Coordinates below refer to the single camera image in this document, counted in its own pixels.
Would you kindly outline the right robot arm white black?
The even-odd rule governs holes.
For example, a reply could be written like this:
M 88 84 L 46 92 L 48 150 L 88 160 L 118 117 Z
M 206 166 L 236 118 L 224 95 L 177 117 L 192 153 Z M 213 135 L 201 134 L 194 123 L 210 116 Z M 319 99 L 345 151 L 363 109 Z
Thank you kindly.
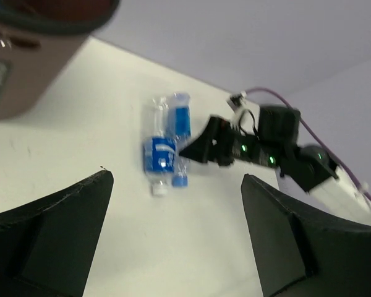
M 238 107 L 230 120 L 211 116 L 201 134 L 181 148 L 180 157 L 230 166 L 243 161 L 278 170 L 333 215 L 371 226 L 371 198 L 339 161 L 318 145 L 298 146 L 301 114 L 284 106 L 262 106 L 259 116 Z

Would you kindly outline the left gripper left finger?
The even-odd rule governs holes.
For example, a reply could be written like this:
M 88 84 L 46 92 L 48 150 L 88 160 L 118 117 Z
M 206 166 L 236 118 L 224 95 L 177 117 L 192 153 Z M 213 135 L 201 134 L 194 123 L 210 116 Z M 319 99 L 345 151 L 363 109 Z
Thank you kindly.
M 101 170 L 0 213 L 0 296 L 82 296 L 113 185 Z

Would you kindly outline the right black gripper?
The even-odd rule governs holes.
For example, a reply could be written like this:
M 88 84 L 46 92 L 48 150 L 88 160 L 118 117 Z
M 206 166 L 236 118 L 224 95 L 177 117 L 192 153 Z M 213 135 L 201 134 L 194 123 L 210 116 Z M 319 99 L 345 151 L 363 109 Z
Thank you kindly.
M 236 160 L 257 162 L 258 137 L 242 134 L 229 121 L 211 116 L 204 130 L 179 151 L 179 156 L 197 163 L 230 166 Z

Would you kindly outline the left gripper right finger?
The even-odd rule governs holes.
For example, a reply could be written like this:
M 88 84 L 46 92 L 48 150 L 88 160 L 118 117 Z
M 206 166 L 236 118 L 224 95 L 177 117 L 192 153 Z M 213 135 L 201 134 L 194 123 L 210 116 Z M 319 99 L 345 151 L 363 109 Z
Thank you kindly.
M 316 209 L 250 174 L 241 194 L 264 296 L 371 297 L 371 226 Z

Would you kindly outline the clear bottle blue cap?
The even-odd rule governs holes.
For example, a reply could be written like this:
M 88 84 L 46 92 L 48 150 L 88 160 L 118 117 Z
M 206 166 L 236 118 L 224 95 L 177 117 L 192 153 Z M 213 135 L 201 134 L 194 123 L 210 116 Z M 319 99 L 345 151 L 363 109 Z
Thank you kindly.
M 180 157 L 179 152 L 191 137 L 190 96 L 188 93 L 174 93 L 168 99 L 168 135 L 175 140 L 176 157 L 174 160 L 173 187 L 188 186 L 190 161 Z

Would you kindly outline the blue label bottle white cap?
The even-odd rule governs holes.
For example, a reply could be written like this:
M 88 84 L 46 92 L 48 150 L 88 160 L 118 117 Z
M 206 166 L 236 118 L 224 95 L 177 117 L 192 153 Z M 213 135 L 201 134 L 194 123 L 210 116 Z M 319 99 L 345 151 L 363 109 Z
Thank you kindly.
M 174 174 L 175 140 L 167 133 L 169 106 L 166 97 L 155 97 L 142 110 L 143 170 L 154 197 L 167 194 Z

